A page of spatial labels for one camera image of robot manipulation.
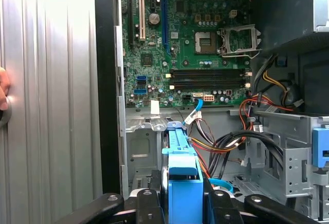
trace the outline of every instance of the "pci slot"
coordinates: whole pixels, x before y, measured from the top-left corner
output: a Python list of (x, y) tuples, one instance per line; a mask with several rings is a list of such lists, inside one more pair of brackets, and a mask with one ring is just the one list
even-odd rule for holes
[(128, 43), (131, 47), (134, 46), (134, 21), (133, 21), (133, 0), (127, 0), (127, 15), (128, 15)]
[(168, 49), (168, 0), (161, 0), (161, 26), (162, 26), (162, 44)]
[(139, 2), (139, 40), (146, 40), (145, 28), (145, 0), (138, 0)]

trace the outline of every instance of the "hand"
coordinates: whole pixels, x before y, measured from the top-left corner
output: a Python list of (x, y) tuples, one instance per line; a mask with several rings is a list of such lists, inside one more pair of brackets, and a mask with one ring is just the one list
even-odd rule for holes
[(8, 94), (10, 82), (6, 70), (2, 67), (0, 67), (0, 87), (0, 110), (7, 110), (8, 104), (6, 95)]

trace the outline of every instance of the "blue drive bracket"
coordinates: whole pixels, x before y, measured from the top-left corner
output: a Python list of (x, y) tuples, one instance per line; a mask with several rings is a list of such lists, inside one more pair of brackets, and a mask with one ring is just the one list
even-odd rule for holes
[(201, 224), (203, 214), (203, 177), (195, 149), (189, 144), (180, 122), (167, 124), (169, 223)]
[(313, 165), (324, 167), (329, 161), (329, 129), (313, 129)]

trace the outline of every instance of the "green circuit board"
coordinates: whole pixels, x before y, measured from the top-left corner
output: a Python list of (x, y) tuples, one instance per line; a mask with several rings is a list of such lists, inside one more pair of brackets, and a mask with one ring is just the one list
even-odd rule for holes
[[(160, 101), (162, 107), (193, 105), (195, 104), (193, 93), (202, 93), (203, 96), (213, 95), (213, 101), (206, 102), (207, 105), (240, 104), (245, 98), (245, 86), (234, 89), (215, 87), (172, 89), (170, 86), (172, 78), (169, 78), (168, 74), (171, 69), (202, 71), (249, 68), (248, 57), (222, 58), (217, 51), (223, 44), (223, 39), (217, 34), (220, 28), (250, 24), (249, 0), (166, 0), (168, 30), (166, 45), (162, 41), (164, 31), (162, 24), (165, 22), (162, 16), (164, 7), (161, 2), (162, 0), (144, 0), (145, 40), (141, 41), (140, 2), (122, 0), (126, 105), (149, 106), (149, 100)], [(250, 44), (248, 31), (232, 32), (231, 50), (248, 48)], [(146, 81), (142, 85), (136, 81), (139, 76), (146, 76)]]

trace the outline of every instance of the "ridged metal surface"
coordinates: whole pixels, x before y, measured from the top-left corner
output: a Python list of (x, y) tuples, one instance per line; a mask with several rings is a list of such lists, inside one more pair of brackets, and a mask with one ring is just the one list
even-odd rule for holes
[(0, 223), (53, 223), (102, 194), (94, 0), (0, 0), (12, 117)]

